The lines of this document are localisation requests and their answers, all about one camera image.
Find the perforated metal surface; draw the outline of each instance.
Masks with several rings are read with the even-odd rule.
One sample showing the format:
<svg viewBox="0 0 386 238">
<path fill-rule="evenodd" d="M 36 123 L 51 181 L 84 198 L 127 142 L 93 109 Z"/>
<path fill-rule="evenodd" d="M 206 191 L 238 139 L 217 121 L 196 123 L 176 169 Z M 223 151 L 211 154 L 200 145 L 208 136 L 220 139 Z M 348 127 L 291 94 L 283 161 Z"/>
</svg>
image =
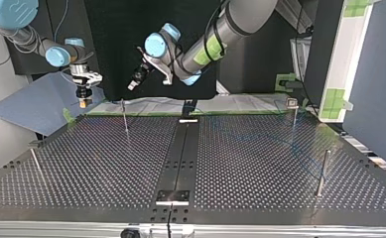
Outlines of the perforated metal surface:
<svg viewBox="0 0 386 238">
<path fill-rule="evenodd" d="M 84 118 L 0 179 L 0 208 L 148 211 L 176 118 Z"/>
<path fill-rule="evenodd" d="M 316 198 L 325 150 L 332 153 Z M 314 223 L 319 210 L 386 214 L 386 173 L 302 115 L 295 128 L 289 115 L 201 117 L 192 189 L 191 222 L 264 223 L 264 214 L 284 213 L 285 224 L 287 214 Z"/>
</svg>

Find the end effector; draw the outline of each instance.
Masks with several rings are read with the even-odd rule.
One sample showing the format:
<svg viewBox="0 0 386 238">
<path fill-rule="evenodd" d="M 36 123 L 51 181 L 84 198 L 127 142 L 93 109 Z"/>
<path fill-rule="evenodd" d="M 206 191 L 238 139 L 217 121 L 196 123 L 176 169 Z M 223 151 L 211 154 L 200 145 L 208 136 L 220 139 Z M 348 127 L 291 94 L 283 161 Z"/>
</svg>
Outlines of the end effector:
<svg viewBox="0 0 386 238">
<path fill-rule="evenodd" d="M 142 55 L 142 62 L 132 75 L 129 90 L 143 83 L 155 69 L 165 76 L 164 85 L 172 85 L 174 76 L 186 85 L 193 85 L 200 78 L 199 67 L 190 72 L 184 65 L 185 54 L 178 43 L 180 37 L 180 31 L 167 23 L 159 33 L 153 33 L 146 39 L 144 49 L 137 48 Z"/>
</svg>

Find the white panel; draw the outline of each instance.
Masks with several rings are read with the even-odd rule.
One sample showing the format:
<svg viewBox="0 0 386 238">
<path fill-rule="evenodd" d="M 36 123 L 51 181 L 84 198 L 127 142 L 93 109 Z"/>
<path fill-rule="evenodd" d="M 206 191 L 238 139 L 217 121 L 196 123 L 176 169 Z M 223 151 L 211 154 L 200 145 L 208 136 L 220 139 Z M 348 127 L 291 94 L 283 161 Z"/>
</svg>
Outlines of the white panel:
<svg viewBox="0 0 386 238">
<path fill-rule="evenodd" d="M 331 56 L 328 75 L 322 96 L 322 107 L 329 88 L 345 89 L 344 100 L 348 100 L 359 64 L 366 31 L 371 18 L 372 5 L 367 7 L 363 17 L 342 17 Z M 338 119 L 323 119 L 325 123 L 341 123 L 346 110 L 341 110 Z"/>
<path fill-rule="evenodd" d="M 28 150 L 35 133 L 0 119 L 0 168 Z"/>
</svg>

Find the vertical pin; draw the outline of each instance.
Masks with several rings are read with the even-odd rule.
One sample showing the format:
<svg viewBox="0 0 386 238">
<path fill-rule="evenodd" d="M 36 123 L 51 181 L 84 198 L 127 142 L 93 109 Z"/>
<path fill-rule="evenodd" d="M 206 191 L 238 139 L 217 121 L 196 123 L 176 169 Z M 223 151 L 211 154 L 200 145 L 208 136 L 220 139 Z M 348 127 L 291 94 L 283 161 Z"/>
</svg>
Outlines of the vertical pin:
<svg viewBox="0 0 386 238">
<path fill-rule="evenodd" d="M 35 160 L 36 167 L 38 170 L 41 170 L 41 165 L 39 164 L 38 157 L 36 156 L 35 149 L 31 149 L 32 156 Z"/>
<path fill-rule="evenodd" d="M 286 107 L 291 110 L 295 110 L 294 113 L 294 127 L 297 124 L 298 110 L 299 110 L 299 102 L 296 98 L 288 98 L 286 101 Z"/>
<path fill-rule="evenodd" d="M 324 160 L 322 163 L 322 172 L 320 176 L 319 188 L 317 189 L 317 197 L 322 196 L 322 188 L 323 188 L 323 184 L 325 183 L 326 164 L 329 160 L 330 155 L 331 155 L 331 150 L 326 150 L 324 155 Z"/>
<path fill-rule="evenodd" d="M 124 101 L 124 99 L 121 99 L 121 110 L 122 110 L 122 115 L 124 116 L 125 132 L 128 132 L 128 123 L 127 123 L 127 116 L 125 113 L 125 101 Z"/>
</svg>

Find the black cable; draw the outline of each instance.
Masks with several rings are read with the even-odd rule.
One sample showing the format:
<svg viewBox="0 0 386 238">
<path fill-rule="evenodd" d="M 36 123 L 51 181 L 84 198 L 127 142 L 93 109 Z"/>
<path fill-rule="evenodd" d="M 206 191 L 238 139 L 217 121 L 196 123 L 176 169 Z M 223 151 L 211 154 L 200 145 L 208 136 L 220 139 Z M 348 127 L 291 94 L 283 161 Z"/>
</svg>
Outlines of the black cable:
<svg viewBox="0 0 386 238">
<path fill-rule="evenodd" d="M 0 62 L 0 66 L 6 64 L 10 59 L 11 59 L 11 56 L 9 55 L 7 57 L 7 59 L 5 59 L 4 61 Z"/>
<path fill-rule="evenodd" d="M 299 52 L 298 52 L 298 36 L 299 36 L 299 24 L 301 23 L 303 13 L 304 13 L 304 5 L 301 7 L 301 10 L 299 12 L 298 23 L 297 23 L 297 35 L 295 36 L 295 52 L 297 55 L 298 71 L 299 71 L 299 76 L 301 79 L 300 83 L 302 84 L 302 86 L 304 88 L 304 93 L 305 93 L 306 97 L 308 98 L 308 101 L 310 102 L 311 106 L 313 107 L 314 112 L 317 114 L 318 117 L 320 117 L 319 113 L 316 111 L 316 108 L 314 107 L 314 103 L 310 99 L 310 95 L 307 92 L 307 87 L 304 84 L 304 78 L 302 76 L 301 66 L 300 66 L 300 58 L 299 58 Z"/>
</svg>

